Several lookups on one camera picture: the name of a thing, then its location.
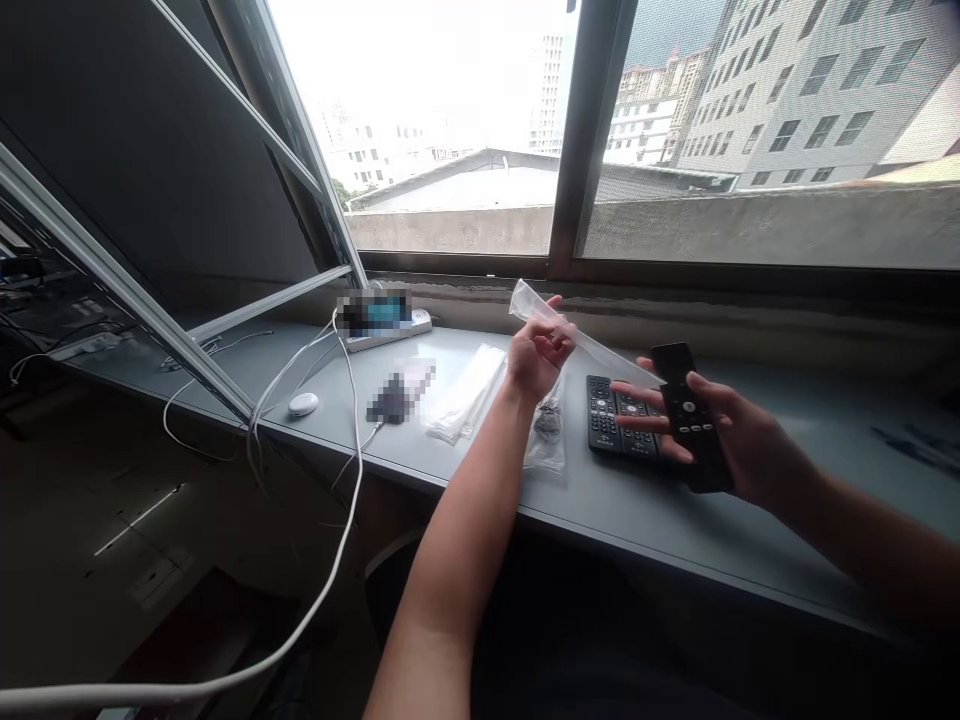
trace gray desk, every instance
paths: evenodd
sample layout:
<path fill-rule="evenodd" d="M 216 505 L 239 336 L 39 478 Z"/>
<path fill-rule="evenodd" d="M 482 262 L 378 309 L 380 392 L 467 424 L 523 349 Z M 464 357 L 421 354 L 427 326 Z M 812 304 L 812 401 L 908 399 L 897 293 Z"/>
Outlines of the gray desk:
<path fill-rule="evenodd" d="M 316 328 L 251 321 L 225 334 L 230 342 L 250 332 L 276 334 L 248 340 L 216 355 L 218 363 L 258 397 L 289 357 L 316 334 Z M 503 335 L 437 328 L 433 332 L 351 356 L 363 407 L 382 386 L 396 358 L 431 357 L 437 377 L 428 391 L 442 393 L 487 343 L 506 349 Z M 274 402 L 286 398 L 324 349 L 305 353 Z M 149 341 L 99 355 L 81 356 L 83 372 L 158 398 L 169 396 L 189 377 L 160 373 L 163 353 Z M 289 417 L 285 405 L 265 416 L 262 427 L 283 441 L 342 452 L 355 447 L 353 407 L 346 364 L 331 352 L 304 390 L 322 398 L 317 412 Z M 702 362 L 705 375 L 726 382 L 773 412 L 815 462 L 870 494 L 898 507 L 953 540 L 960 541 L 960 482 L 887 447 L 871 426 L 904 435 L 912 423 L 941 437 L 960 437 L 960 423 L 903 391 L 853 385 L 825 376 L 746 365 Z M 642 465 L 591 452 L 586 444 L 584 377 L 602 374 L 577 352 L 565 370 L 563 398 L 566 474 L 529 472 L 520 512 L 622 550 L 694 572 L 817 615 L 870 631 L 880 627 L 856 586 L 767 513 L 726 495 L 697 496 Z M 179 405 L 237 426 L 206 390 L 194 385 Z M 361 437 L 369 434 L 361 419 Z M 405 482 L 444 486 L 470 441 L 455 446 L 429 437 L 416 418 L 386 426 L 365 452 L 366 462 Z"/>

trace white mouse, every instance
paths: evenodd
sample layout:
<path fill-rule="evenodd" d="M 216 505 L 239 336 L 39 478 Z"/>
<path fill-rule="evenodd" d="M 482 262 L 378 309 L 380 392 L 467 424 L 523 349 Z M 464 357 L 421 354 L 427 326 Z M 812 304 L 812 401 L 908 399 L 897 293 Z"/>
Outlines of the white mouse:
<path fill-rule="evenodd" d="M 290 411 L 291 415 L 300 417 L 301 415 L 309 415 L 319 406 L 320 398 L 313 393 L 303 393 L 302 395 L 297 395 L 293 400 L 291 400 L 290 405 L 287 406 L 287 409 Z"/>

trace person's right hand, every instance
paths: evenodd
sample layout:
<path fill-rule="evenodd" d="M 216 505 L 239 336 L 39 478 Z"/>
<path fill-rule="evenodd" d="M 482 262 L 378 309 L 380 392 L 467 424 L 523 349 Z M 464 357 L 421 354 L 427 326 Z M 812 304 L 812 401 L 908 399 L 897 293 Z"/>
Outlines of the person's right hand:
<path fill-rule="evenodd" d="M 649 358 L 637 358 L 637 365 L 656 372 Z M 817 477 L 817 467 L 769 412 L 733 388 L 712 383 L 695 372 L 687 375 L 687 385 L 710 404 L 739 497 L 774 510 L 778 503 L 789 502 L 793 492 L 802 491 Z M 659 390 L 639 390 L 622 382 L 614 382 L 611 389 L 664 412 Z M 658 433 L 665 454 L 680 463 L 696 462 L 689 450 L 673 440 L 666 417 L 620 415 L 617 424 L 628 430 Z"/>

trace small black item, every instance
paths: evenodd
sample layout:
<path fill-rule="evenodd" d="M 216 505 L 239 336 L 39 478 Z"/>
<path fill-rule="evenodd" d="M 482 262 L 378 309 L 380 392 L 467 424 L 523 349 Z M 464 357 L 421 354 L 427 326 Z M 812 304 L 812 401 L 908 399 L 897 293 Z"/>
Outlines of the small black item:
<path fill-rule="evenodd" d="M 694 457 L 693 464 L 678 465 L 678 471 L 696 493 L 730 492 L 733 477 L 713 413 L 706 401 L 687 386 L 687 373 L 696 370 L 690 348 L 686 343 L 659 345 L 651 349 L 650 357 L 657 375 L 667 381 L 660 392 L 673 439 Z"/>
<path fill-rule="evenodd" d="M 619 453 L 644 461 L 660 459 L 660 447 L 653 433 L 620 428 L 616 415 L 659 415 L 646 403 L 610 389 L 610 378 L 587 376 L 587 441 L 593 450 Z"/>

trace hand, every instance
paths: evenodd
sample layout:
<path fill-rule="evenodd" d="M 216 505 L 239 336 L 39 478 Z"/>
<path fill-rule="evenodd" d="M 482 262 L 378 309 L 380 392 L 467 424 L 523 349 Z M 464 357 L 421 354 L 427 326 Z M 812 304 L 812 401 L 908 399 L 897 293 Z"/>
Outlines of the hand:
<path fill-rule="evenodd" d="M 637 365 L 655 372 L 649 358 L 637 358 Z M 769 412 L 733 388 L 712 383 L 695 372 L 687 375 L 687 385 L 710 404 L 739 497 L 772 511 L 818 477 L 817 467 Z M 659 390 L 638 390 L 621 382 L 611 388 L 664 411 Z M 658 433 L 665 454 L 677 462 L 696 462 L 689 450 L 674 441 L 666 417 L 619 416 L 617 424 L 628 430 Z"/>
<path fill-rule="evenodd" d="M 562 299 L 555 295 L 547 300 L 547 305 L 556 308 Z M 532 319 L 510 343 L 504 385 L 534 404 L 543 400 L 556 384 L 563 363 L 574 350 L 573 342 L 567 337 L 569 333 L 563 333 L 564 329 L 573 329 L 574 325 L 566 320 L 563 322 L 566 328 Z"/>

